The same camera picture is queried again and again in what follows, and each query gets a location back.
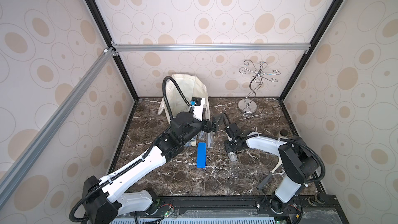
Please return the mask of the clear slim case front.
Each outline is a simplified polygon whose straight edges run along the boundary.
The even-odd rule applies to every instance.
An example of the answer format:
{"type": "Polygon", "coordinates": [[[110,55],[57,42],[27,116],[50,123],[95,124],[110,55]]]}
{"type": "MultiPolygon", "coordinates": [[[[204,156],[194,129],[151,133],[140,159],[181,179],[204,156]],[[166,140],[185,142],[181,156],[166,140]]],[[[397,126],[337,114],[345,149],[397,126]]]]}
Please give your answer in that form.
{"type": "Polygon", "coordinates": [[[236,152],[229,152],[229,153],[228,153],[228,156],[229,156],[229,158],[230,158],[231,164],[236,164],[236,163],[238,163],[238,157],[237,157],[236,152]]]}

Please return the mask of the blue compass case front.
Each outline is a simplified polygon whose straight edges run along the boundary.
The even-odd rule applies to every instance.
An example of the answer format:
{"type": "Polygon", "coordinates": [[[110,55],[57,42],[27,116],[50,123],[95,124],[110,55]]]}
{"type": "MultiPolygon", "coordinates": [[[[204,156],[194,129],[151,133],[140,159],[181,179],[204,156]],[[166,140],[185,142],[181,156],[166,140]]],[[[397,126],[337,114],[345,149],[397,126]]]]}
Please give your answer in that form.
{"type": "Polygon", "coordinates": [[[204,169],[206,167],[206,148],[207,145],[204,142],[198,143],[198,150],[197,150],[197,168],[204,169]]]}

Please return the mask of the Starry Night canvas tote bag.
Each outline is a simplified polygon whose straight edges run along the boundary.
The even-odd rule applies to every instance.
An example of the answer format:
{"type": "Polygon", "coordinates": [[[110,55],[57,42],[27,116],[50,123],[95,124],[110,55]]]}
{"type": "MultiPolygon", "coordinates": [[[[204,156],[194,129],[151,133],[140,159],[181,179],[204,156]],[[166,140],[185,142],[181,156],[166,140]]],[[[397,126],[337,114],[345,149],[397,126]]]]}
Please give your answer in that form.
{"type": "Polygon", "coordinates": [[[207,87],[196,76],[188,74],[167,76],[161,84],[161,90],[167,99],[162,99],[158,114],[165,113],[168,121],[171,121],[170,115],[176,117],[178,113],[188,112],[193,96],[205,98],[203,119],[210,118],[207,87]]]}

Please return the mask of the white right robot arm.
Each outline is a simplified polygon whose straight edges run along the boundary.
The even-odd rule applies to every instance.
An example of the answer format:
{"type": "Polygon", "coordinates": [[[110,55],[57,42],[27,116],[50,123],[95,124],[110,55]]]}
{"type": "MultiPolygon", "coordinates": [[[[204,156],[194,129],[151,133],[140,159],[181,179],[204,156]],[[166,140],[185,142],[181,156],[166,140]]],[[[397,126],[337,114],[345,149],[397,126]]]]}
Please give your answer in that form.
{"type": "Polygon", "coordinates": [[[224,143],[227,153],[257,149],[278,157],[284,167],[285,176],[273,192],[270,203],[287,204],[300,190],[320,181],[325,176],[325,166],[320,156],[299,136],[277,138],[258,132],[243,132],[236,123],[226,127],[228,140],[224,143]]]}

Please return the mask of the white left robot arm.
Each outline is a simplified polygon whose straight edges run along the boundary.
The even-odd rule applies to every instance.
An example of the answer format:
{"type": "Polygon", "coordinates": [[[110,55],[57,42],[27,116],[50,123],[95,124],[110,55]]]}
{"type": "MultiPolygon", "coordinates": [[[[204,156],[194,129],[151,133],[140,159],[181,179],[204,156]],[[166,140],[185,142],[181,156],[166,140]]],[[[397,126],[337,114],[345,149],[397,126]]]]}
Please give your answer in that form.
{"type": "Polygon", "coordinates": [[[70,211],[70,221],[109,224],[117,216],[127,213],[156,213],[160,199],[152,189],[136,193],[126,191],[145,175],[175,158],[200,132],[217,132],[223,118],[224,114],[219,114],[211,120],[198,120],[189,112],[177,114],[143,154],[100,179],[89,177],[84,183],[81,200],[70,211]]]}

